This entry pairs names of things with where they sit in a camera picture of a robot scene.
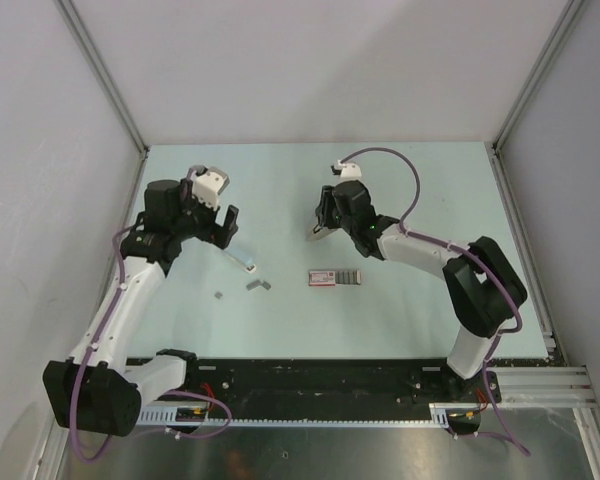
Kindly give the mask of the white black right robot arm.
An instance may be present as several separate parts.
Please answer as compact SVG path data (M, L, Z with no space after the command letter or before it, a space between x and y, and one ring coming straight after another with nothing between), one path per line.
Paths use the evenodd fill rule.
M520 307L528 293L498 243L482 236L462 244L409 229L378 214L358 180L324 186L315 215L313 238L341 230L363 257L406 264L444 282L460 327L441 388L453 401L466 400L501 337L523 326Z

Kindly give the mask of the beige and black stapler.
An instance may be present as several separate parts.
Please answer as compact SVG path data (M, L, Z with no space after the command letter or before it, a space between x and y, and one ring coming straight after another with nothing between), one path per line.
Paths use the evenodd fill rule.
M312 218L305 239L309 242L321 240L340 229L336 211L316 213Z

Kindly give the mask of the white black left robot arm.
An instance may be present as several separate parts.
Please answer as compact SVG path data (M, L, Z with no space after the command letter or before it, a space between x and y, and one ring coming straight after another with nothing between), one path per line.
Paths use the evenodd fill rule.
M50 361L43 372L56 421L71 434L126 436L152 401L169 392L182 400L199 392L193 353L163 349L134 368L127 359L148 302L183 243L197 239L220 250L229 246L238 230L238 208L229 206L224 221L217 221L228 183L228 176L213 168L181 180L152 181L134 223L115 234L118 271L96 315L68 358Z

